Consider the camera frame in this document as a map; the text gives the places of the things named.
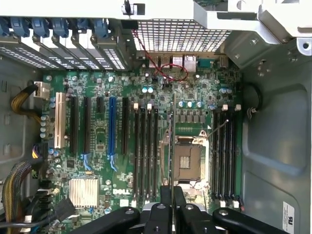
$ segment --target motherboard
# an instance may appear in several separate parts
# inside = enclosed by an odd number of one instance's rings
[[[77,209],[51,232],[160,202],[161,185],[181,186],[187,202],[209,212],[233,206],[241,181],[241,74],[214,59],[201,64],[187,76],[164,68],[172,80],[153,68],[44,75],[43,180],[52,183],[52,203],[69,197]]]

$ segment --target blue pcie slot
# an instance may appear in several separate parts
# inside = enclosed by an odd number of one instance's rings
[[[109,98],[109,129],[108,129],[108,152],[107,159],[111,167],[117,171],[114,163],[115,156],[115,133],[116,133],[116,97]]]

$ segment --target black wire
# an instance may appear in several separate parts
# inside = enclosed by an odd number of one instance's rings
[[[244,85],[252,87],[255,90],[255,92],[257,93],[257,95],[258,95],[258,105],[255,107],[255,110],[259,111],[262,108],[262,105],[263,105],[263,96],[262,96],[262,93],[261,93],[260,89],[258,88],[258,86],[256,86],[254,83],[251,83],[251,82],[246,82],[246,83],[244,83]]]
[[[56,218],[57,216],[54,214],[54,215],[48,216],[47,218],[39,222],[32,222],[32,223],[4,223],[2,222],[0,223],[0,228],[33,228],[36,226],[43,226],[45,224],[49,224],[53,222]]]

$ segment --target gray metal panel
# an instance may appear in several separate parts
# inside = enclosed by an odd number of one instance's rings
[[[38,124],[30,118],[19,116],[12,112],[10,102],[21,89],[25,88],[29,80],[36,79],[37,72],[33,69],[14,62],[7,57],[0,59],[0,181],[4,182],[13,165],[25,158],[31,157],[33,143],[39,134]],[[25,108],[35,106],[33,97],[28,99]],[[34,180],[26,180],[26,195],[32,191]]]
[[[295,41],[278,46],[244,71],[259,85],[263,109],[243,125],[245,212],[282,228],[283,201],[295,209],[294,233],[310,233],[312,58]],[[246,103],[257,102],[254,91]]]

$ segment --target white connector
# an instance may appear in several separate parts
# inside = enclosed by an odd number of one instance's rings
[[[35,81],[34,84],[38,86],[38,90],[34,92],[34,97],[49,100],[51,89],[50,84],[40,81]]]
[[[66,121],[66,102],[65,93],[56,93],[55,101],[55,134],[54,147],[65,147],[65,121]]]

